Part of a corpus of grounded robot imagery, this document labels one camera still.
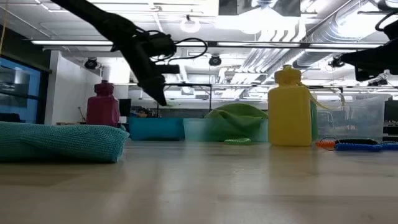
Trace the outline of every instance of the yellow bottle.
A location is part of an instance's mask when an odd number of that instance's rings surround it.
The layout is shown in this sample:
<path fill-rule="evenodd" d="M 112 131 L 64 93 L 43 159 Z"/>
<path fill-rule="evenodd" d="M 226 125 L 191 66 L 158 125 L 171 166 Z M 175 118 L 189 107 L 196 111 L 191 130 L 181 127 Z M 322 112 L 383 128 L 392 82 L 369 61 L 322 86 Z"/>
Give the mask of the yellow bottle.
<path fill-rule="evenodd" d="M 310 92 L 300 70 L 286 65 L 275 73 L 279 86 L 268 93 L 269 142 L 276 146 L 311 145 Z"/>

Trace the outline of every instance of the desk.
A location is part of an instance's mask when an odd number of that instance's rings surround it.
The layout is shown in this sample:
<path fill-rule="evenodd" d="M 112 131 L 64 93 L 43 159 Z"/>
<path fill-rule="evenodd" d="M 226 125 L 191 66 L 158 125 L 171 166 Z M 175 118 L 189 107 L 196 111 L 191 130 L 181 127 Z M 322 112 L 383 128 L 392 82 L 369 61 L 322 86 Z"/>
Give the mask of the desk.
<path fill-rule="evenodd" d="M 398 153 L 129 142 L 117 164 L 1 164 L 2 224 L 398 220 Z"/>

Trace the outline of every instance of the ceiling light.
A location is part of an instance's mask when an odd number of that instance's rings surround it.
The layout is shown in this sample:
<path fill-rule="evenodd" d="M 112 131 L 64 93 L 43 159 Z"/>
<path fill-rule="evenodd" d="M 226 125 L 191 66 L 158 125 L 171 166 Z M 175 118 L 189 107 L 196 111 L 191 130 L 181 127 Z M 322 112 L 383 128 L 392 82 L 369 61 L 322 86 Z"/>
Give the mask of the ceiling light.
<path fill-rule="evenodd" d="M 35 2 L 37 3 L 37 4 L 39 4 L 40 6 L 42 6 L 45 10 L 50 10 L 47 6 L 45 6 L 41 1 L 39 1 L 39 0 L 35 0 Z"/>
<path fill-rule="evenodd" d="M 318 13 L 316 13 L 316 12 L 305 12 L 305 13 L 301 13 L 301 17 L 302 18 L 314 18 L 314 17 L 318 17 Z"/>
<path fill-rule="evenodd" d="M 179 46 L 179 47 L 203 47 L 204 44 L 202 42 L 198 42 L 198 41 L 184 41 L 184 42 L 178 43 L 177 46 Z"/>
<path fill-rule="evenodd" d="M 263 47 L 263 48 L 296 48 L 299 47 L 299 43 L 282 43 L 282 42 L 219 42 L 220 47 Z"/>
<path fill-rule="evenodd" d="M 152 99 L 152 98 L 140 98 L 139 100 L 154 100 L 154 99 Z M 197 99 L 197 98 L 166 98 L 166 100 L 207 101 L 208 99 Z"/>
<path fill-rule="evenodd" d="M 35 45 L 112 46 L 107 40 L 32 40 Z"/>
<path fill-rule="evenodd" d="M 196 18 L 189 17 L 188 19 L 183 19 L 180 23 L 181 30 L 187 33 L 196 33 L 200 30 L 200 27 L 200 22 Z"/>
<path fill-rule="evenodd" d="M 256 6 L 258 6 L 258 5 L 259 5 L 259 3 L 258 3 L 257 0 L 252 0 L 252 1 L 251 1 L 251 7 L 256 7 Z"/>
<path fill-rule="evenodd" d="M 94 3 L 94 5 L 104 11 L 159 11 L 158 8 L 151 9 L 148 4 Z"/>
<path fill-rule="evenodd" d="M 294 27 L 299 17 L 283 17 L 269 6 L 259 7 L 237 16 L 218 16 L 214 22 L 217 29 L 240 30 L 245 34 L 257 34 L 264 30 L 284 30 Z M 255 24 L 253 21 L 275 21 Z"/>
<path fill-rule="evenodd" d="M 324 44 L 310 44 L 313 48 L 337 48 L 337 49 L 373 49 L 380 47 L 382 44 L 362 44 L 362 43 L 346 43 L 346 44 L 335 44 L 335 43 L 324 43 Z"/>
<path fill-rule="evenodd" d="M 137 83 L 112 83 L 113 85 L 122 85 L 122 86 L 138 86 Z"/>
<path fill-rule="evenodd" d="M 49 9 L 49 12 L 69 12 L 69 11 L 64 9 Z"/>
<path fill-rule="evenodd" d="M 356 52 L 356 50 L 344 50 L 344 49 L 306 49 L 308 53 L 315 53 L 315 52 L 330 52 L 330 53 L 351 53 Z"/>

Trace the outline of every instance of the bottle cap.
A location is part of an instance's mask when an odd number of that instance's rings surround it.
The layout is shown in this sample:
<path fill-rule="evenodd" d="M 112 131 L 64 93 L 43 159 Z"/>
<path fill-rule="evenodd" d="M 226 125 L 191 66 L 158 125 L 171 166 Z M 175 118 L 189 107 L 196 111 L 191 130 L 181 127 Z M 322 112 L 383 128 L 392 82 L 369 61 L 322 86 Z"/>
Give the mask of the bottle cap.
<path fill-rule="evenodd" d="M 275 72 L 275 82 L 280 85 L 294 85 L 301 82 L 301 71 L 284 65 L 281 71 Z"/>

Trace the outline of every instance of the teal bin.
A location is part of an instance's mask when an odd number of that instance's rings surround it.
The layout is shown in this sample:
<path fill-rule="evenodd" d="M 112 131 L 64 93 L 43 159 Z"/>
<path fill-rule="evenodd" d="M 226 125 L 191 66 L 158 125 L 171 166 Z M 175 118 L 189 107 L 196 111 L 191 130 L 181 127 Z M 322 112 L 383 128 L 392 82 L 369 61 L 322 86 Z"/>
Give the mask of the teal bin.
<path fill-rule="evenodd" d="M 130 137 L 133 141 L 183 141 L 183 119 L 130 118 Z"/>
<path fill-rule="evenodd" d="M 223 142 L 249 138 L 252 142 L 268 142 L 268 120 L 247 118 L 243 126 L 222 118 L 184 119 L 186 141 Z"/>

